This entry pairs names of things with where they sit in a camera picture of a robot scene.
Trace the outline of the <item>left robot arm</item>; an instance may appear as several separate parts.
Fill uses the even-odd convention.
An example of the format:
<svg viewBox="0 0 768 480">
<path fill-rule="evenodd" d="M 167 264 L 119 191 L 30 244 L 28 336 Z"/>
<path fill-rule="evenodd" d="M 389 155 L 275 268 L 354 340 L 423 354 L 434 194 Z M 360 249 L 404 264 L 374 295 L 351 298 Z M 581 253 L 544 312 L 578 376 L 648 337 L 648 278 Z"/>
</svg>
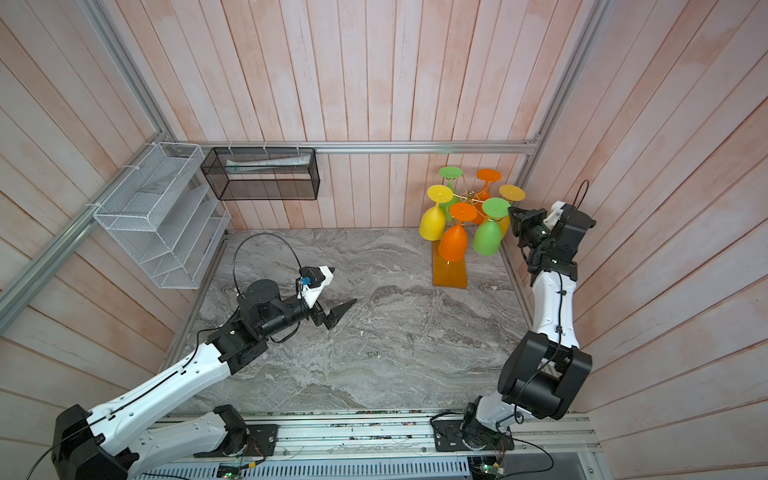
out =
<svg viewBox="0 0 768 480">
<path fill-rule="evenodd" d="M 324 311 L 318 298 L 331 280 L 331 269 L 308 268 L 296 282 L 296 294 L 287 299 L 276 282 L 255 281 L 238 295 L 232 316 L 211 329 L 191 354 L 111 401 L 65 410 L 56 419 L 51 449 L 58 477 L 131 479 L 193 455 L 243 455 L 251 444 L 249 426 L 231 405 L 169 427 L 155 423 L 242 370 L 267 351 L 279 332 L 304 320 L 334 328 L 355 302 Z"/>
</svg>

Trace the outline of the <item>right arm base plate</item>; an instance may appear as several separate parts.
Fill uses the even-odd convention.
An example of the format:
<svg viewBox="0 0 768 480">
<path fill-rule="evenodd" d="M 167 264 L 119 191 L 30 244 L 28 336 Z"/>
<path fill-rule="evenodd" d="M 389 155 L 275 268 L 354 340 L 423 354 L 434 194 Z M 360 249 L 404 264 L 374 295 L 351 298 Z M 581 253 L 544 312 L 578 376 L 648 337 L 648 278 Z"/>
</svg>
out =
<svg viewBox="0 0 768 480">
<path fill-rule="evenodd" d="M 440 417 L 431 419 L 435 449 L 438 452 L 460 451 L 512 451 L 514 442 L 498 432 L 471 422 L 468 426 L 460 419 Z"/>
</svg>

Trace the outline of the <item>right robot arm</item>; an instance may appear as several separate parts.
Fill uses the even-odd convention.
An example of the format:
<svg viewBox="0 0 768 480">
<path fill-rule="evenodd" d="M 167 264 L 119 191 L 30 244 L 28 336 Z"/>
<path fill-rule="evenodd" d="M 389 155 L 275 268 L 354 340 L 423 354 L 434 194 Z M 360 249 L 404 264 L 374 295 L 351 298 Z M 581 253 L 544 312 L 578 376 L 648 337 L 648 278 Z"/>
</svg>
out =
<svg viewBox="0 0 768 480">
<path fill-rule="evenodd" d="M 534 317 L 504 364 L 496 391 L 468 404 L 461 438 L 471 449 L 495 448 L 508 427 L 526 417 L 561 419 L 592 370 L 573 320 L 578 246 L 596 225 L 572 204 L 548 210 L 510 209 L 512 231 L 531 274 Z"/>
</svg>

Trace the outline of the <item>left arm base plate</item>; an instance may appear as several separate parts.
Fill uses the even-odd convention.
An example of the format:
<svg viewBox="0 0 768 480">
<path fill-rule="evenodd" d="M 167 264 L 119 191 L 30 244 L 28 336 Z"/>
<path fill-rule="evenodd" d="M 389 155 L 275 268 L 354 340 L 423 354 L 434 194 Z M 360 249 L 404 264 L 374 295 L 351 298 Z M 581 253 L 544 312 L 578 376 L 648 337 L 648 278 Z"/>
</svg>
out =
<svg viewBox="0 0 768 480">
<path fill-rule="evenodd" d="M 246 433 L 228 434 L 215 450 L 200 452 L 194 458 L 255 456 L 258 458 L 274 455 L 278 439 L 277 424 L 249 424 Z"/>
</svg>

